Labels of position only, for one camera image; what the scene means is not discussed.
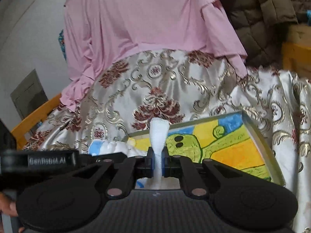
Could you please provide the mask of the person left hand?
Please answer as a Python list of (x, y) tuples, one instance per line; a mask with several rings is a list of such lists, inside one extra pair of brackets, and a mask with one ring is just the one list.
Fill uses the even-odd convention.
[(0, 194), (0, 207), (1, 213), (12, 217), (17, 217), (15, 202), (2, 192)]

